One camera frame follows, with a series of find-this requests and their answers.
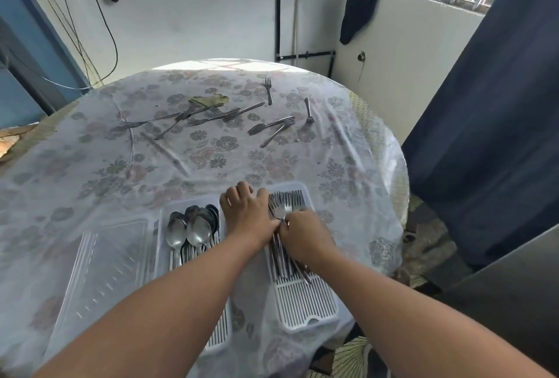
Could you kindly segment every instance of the slotted plastic tray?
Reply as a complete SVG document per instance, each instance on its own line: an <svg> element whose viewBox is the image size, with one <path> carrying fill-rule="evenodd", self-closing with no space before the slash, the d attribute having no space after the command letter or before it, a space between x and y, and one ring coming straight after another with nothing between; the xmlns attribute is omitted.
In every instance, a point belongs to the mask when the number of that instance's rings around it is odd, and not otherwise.
<svg viewBox="0 0 559 378"><path fill-rule="evenodd" d="M44 362L150 280L153 226L150 217L137 215L83 234Z"/></svg>
<svg viewBox="0 0 559 378"><path fill-rule="evenodd" d="M312 208L312 202L307 187L302 182L283 182L268 187L268 191L297 191L303 192L305 206ZM278 316L282 326L290 332L303 331L335 320L338 317L338 303L332 289L318 275L310 274L311 283L307 284L299 277L274 280L269 248L266 247L266 261L268 272L276 294Z"/></svg>
<svg viewBox="0 0 559 378"><path fill-rule="evenodd" d="M196 198L174 201L161 208L159 212L159 231L157 252L155 255L154 278L169 272L171 268L171 248L165 242L166 233L168 231L167 224L169 223L171 212L184 212L189 206L197 205L205 207L209 204L214 205L219 210L219 230L215 236L216 243L219 244L221 239L225 238L225 217L219 205L219 195L207 194ZM219 351L229 343L233 330L230 305L230 299L227 299L221 318L217 322L215 330L206 343L206 347L202 351L201 356Z"/></svg>

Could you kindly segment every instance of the white wall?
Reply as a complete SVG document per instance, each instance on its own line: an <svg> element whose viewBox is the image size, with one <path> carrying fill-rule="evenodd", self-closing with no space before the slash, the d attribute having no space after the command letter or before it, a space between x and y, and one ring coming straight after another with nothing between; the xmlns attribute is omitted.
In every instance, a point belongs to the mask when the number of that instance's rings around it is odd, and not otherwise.
<svg viewBox="0 0 559 378"><path fill-rule="evenodd" d="M433 0L379 0L373 20L348 45L338 43L332 78L403 143L482 18Z"/></svg>
<svg viewBox="0 0 559 378"><path fill-rule="evenodd" d="M46 0L38 0L79 59ZM57 0L64 8L64 0ZM118 45L119 63L106 83L159 65L212 57L274 60L275 0L120 0L102 2ZM331 50L338 39L341 0L300 0L299 51ZM101 75L115 52L95 0L68 0L78 35ZM291 53L293 0L282 0L281 54ZM328 58L299 66L326 73Z"/></svg>

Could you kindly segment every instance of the tablecloth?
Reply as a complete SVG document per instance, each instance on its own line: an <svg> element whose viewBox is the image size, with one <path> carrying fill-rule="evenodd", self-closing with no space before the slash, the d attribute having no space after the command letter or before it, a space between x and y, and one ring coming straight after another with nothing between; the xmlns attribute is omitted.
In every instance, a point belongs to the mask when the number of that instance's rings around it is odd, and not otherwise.
<svg viewBox="0 0 559 378"><path fill-rule="evenodd" d="M185 110L192 96L220 93L230 107L274 104L224 123L172 122L125 130L122 119L150 119ZM304 98L316 123L305 124ZM253 187L297 180L342 251L381 271L401 262L400 222L407 203L405 163L394 137L377 123L364 132L353 94L295 67L245 59L184 62L121 79L84 96L56 133L29 150L0 184L0 356L15 376L42 359L69 280L84 223L138 210L157 212L171 200L220 193L246 180ZM293 115L296 124L265 149L272 131L248 136L256 123ZM388 193L394 190L397 196ZM262 253L231 295L233 339L200 359L191 376L293 376L318 346L352 323L339 319L311 331L287 333L277 321Z"/></svg>

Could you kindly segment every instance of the person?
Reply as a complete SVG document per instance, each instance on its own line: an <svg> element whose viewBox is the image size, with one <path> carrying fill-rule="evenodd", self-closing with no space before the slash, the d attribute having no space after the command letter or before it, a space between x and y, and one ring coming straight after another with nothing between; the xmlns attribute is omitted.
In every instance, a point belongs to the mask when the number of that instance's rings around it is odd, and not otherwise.
<svg viewBox="0 0 559 378"><path fill-rule="evenodd" d="M184 378L235 280L279 226L290 256L336 292L398 378L552 377L472 319L343 255L311 210L286 216L289 225L270 219L267 190L254 197L246 182L220 205L223 242L122 300L33 376Z"/></svg>

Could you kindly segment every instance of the hand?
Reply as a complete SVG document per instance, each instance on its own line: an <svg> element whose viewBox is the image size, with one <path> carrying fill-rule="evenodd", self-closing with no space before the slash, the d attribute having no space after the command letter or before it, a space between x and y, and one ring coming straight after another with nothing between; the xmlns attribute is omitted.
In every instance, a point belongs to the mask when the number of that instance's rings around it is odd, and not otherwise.
<svg viewBox="0 0 559 378"><path fill-rule="evenodd" d="M255 243L255 250L262 249L280 224L271 220L268 213L268 191L258 190L256 197L244 181L229 187L219 198L227 222L227 237L245 238Z"/></svg>
<svg viewBox="0 0 559 378"><path fill-rule="evenodd" d="M332 234L312 210L302 209L285 217L279 237L289 255L316 272L319 263L330 253L337 252Z"/></svg>

